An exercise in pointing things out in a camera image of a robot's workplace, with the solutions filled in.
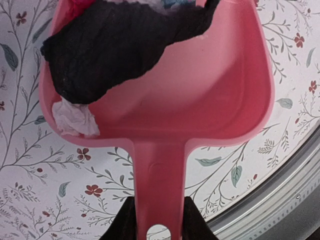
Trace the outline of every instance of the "white fabric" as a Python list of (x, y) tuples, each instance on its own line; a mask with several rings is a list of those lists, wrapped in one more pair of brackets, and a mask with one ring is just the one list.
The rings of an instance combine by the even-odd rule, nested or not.
[(95, 137), (100, 135), (95, 116), (88, 105), (72, 104), (62, 98), (52, 106), (52, 114), (61, 135)]

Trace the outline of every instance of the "dustpan handle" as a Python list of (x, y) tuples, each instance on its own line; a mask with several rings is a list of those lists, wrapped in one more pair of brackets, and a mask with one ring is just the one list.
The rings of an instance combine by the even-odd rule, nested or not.
[(182, 239), (186, 179), (185, 146), (169, 142), (134, 143), (137, 240), (154, 225), (164, 225), (171, 240)]

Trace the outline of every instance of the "dustpan pan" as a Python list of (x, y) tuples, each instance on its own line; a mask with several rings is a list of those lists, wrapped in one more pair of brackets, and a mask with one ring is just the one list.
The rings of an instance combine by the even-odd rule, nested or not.
[[(69, 21), (70, 7), (68, 0), (59, 1), (53, 34)], [(271, 115), (274, 95), (254, 0), (221, 0), (203, 36), (168, 46), (151, 71), (89, 106), (99, 137), (61, 137), (85, 147), (125, 149), (133, 158), (137, 239), (145, 240), (149, 228), (160, 224), (180, 240), (187, 156), (201, 146), (231, 146), (254, 137)], [(48, 63), (39, 98), (59, 134), (52, 105), (61, 98)]]

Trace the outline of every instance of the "crumpled white tissue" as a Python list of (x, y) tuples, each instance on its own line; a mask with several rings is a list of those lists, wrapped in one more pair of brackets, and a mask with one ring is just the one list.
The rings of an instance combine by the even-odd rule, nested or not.
[(72, 104), (62, 98), (52, 106), (52, 115), (61, 135), (95, 137), (100, 135), (95, 116), (88, 105)]

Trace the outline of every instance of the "black cloth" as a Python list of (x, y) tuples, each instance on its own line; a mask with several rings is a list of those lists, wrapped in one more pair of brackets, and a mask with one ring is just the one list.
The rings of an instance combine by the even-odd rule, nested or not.
[(138, 2), (97, 0), (43, 43), (55, 90), (72, 104), (97, 101), (151, 70), (166, 46), (203, 34), (218, 3), (163, 14)]

